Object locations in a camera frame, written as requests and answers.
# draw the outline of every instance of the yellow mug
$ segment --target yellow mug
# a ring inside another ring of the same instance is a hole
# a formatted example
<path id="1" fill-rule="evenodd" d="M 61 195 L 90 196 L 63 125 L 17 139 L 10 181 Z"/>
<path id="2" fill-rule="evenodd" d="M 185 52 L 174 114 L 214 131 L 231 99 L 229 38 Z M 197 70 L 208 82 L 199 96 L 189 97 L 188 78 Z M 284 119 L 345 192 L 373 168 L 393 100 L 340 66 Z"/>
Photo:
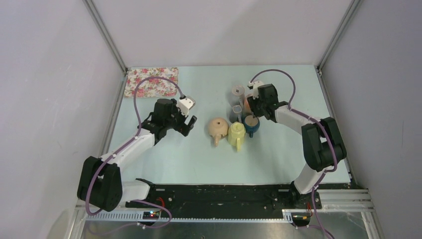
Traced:
<path id="1" fill-rule="evenodd" d="M 246 129 L 242 123 L 235 122 L 228 129 L 228 143 L 235 146 L 237 152 L 240 151 L 240 146 L 245 140 Z"/>

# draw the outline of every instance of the blue mug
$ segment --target blue mug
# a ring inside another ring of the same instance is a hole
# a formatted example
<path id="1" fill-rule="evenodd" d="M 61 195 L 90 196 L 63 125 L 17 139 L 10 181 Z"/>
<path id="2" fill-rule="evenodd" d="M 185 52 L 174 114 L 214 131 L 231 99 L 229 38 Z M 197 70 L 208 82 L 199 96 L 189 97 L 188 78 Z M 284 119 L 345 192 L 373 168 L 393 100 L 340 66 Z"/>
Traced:
<path id="1" fill-rule="evenodd" d="M 249 137 L 253 137 L 253 134 L 256 133 L 259 129 L 259 119 L 256 116 L 246 116 L 242 120 L 243 125 L 245 126 L 246 133 L 249 134 Z"/>

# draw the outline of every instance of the white wall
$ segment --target white wall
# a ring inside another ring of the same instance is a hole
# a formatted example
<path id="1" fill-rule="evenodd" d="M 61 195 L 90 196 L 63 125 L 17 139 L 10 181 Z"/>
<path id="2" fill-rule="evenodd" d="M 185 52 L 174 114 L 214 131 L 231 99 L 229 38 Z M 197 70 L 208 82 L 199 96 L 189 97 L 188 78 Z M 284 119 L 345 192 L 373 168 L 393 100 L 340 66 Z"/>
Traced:
<path id="1" fill-rule="evenodd" d="M 0 8 L 0 238 L 62 238 L 122 74 L 81 0 Z"/>
<path id="2" fill-rule="evenodd" d="M 317 64 L 351 0 L 96 0 L 128 66 Z"/>
<path id="3" fill-rule="evenodd" d="M 364 1 L 323 69 L 387 238 L 420 238 L 422 1 Z"/>

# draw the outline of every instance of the floral placemat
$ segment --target floral placemat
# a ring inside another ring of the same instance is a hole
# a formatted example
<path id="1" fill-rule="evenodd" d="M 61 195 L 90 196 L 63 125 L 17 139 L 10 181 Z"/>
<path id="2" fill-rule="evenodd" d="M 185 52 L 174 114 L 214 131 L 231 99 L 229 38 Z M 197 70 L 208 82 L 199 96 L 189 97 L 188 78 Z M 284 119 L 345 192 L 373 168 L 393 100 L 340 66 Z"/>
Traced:
<path id="1" fill-rule="evenodd" d="M 178 83 L 179 69 L 177 67 L 171 68 L 143 68 L 132 69 L 127 74 L 126 87 L 124 89 L 125 97 L 133 97 L 135 94 L 136 85 L 143 79 L 150 76 L 161 76 L 168 78 L 174 83 Z M 176 87 L 170 82 L 161 79 L 151 79 L 142 83 L 139 86 L 136 97 L 163 97 L 175 96 L 177 92 Z"/>

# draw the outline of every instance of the yellow mug handle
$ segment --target yellow mug handle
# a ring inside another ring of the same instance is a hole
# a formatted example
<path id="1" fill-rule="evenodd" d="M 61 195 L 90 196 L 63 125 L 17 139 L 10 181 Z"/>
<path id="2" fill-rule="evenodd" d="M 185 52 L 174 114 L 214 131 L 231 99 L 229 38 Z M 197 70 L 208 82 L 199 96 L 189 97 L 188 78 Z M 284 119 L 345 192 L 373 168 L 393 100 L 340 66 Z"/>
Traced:
<path id="1" fill-rule="evenodd" d="M 240 138 L 236 138 L 236 149 L 237 149 L 237 152 L 240 151 Z"/>

